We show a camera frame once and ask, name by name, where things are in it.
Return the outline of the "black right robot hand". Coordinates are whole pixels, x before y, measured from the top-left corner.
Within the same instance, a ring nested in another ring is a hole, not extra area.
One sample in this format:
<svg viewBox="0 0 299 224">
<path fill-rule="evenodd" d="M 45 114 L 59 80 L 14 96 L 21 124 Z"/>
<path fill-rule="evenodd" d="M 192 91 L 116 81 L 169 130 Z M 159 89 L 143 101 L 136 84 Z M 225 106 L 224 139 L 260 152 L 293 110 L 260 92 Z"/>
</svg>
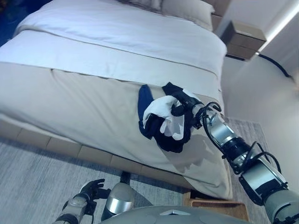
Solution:
<svg viewBox="0 0 299 224">
<path fill-rule="evenodd" d="M 172 93 L 172 96 L 176 98 L 181 105 L 172 106 L 171 114 L 179 117 L 184 114 L 190 113 L 191 115 L 196 114 L 203 103 L 196 99 L 195 97 L 191 97 L 183 91 L 176 91 Z"/>
</svg>

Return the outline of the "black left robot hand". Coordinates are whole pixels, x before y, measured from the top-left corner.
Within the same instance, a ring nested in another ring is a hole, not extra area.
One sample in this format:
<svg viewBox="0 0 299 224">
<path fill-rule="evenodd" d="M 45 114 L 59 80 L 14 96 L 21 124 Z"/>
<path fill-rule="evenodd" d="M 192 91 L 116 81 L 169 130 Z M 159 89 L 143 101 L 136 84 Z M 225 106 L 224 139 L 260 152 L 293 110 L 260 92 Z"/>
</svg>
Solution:
<svg viewBox="0 0 299 224">
<path fill-rule="evenodd" d="M 87 182 L 80 190 L 80 194 L 86 195 L 88 200 L 107 199 L 111 189 L 104 189 L 105 179 L 97 179 Z"/>
</svg>

